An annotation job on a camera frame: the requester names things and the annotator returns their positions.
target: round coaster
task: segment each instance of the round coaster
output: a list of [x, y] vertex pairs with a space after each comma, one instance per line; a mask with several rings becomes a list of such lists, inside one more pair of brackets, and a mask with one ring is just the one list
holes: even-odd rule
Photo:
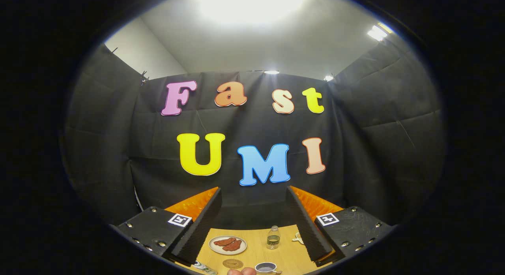
[[225, 261], [223, 261], [223, 265], [225, 267], [231, 268], [231, 269], [238, 269], [238, 268], [241, 268], [242, 266], [244, 266], [242, 261], [237, 260], [237, 259], [226, 259]]

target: pink letter f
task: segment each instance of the pink letter f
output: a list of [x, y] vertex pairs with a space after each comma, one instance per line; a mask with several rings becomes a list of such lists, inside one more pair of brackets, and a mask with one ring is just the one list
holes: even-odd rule
[[191, 91], [196, 90], [196, 82], [174, 82], [166, 85], [168, 88], [168, 93], [166, 94], [166, 102], [165, 108], [161, 111], [161, 115], [179, 115], [182, 110], [178, 108], [177, 103], [181, 101], [181, 105], [184, 105], [188, 102], [189, 99], [189, 88]]

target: black foam pad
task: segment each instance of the black foam pad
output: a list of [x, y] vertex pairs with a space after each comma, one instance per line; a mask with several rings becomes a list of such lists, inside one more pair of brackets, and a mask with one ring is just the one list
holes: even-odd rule
[[318, 258], [330, 253], [333, 248], [331, 248], [331, 245], [317, 230], [316, 225], [314, 225], [310, 219], [301, 201], [291, 187], [287, 187], [286, 190], [286, 203], [295, 219], [296, 226], [303, 239], [303, 244], [305, 248], [307, 248], [310, 260], [316, 261]]
[[163, 257], [175, 259], [186, 266], [194, 264], [221, 204], [221, 189], [218, 188], [188, 231], [169, 248], [170, 253], [166, 252]]

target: meat slice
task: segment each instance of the meat slice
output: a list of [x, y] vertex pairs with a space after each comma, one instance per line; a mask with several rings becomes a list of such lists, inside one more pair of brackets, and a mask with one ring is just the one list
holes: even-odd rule
[[229, 238], [229, 239], [222, 239], [220, 241], [215, 241], [214, 244], [215, 245], [218, 245], [218, 246], [225, 246], [225, 245], [229, 245], [231, 244], [232, 242], [234, 242], [236, 239], [235, 238]]
[[238, 241], [234, 241], [232, 242], [231, 244], [227, 245], [227, 246], [224, 246], [223, 247], [223, 250], [226, 250], [226, 251], [234, 251], [234, 250], [238, 250], [240, 248], [240, 245], [242, 244], [242, 241], [241, 240], [238, 240]]

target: white ceiling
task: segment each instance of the white ceiling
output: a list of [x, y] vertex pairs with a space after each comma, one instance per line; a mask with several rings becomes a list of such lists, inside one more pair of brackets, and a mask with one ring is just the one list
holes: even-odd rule
[[[166, 0], [141, 18], [189, 73], [265, 69], [323, 79], [377, 44], [367, 32], [378, 20], [347, 0], [303, 0], [291, 11], [274, 2], [287, 14], [271, 21], [261, 18], [261, 1], [220, 1], [233, 6], [226, 22], [203, 13], [202, 0]], [[254, 11], [260, 19], [233, 22]]]

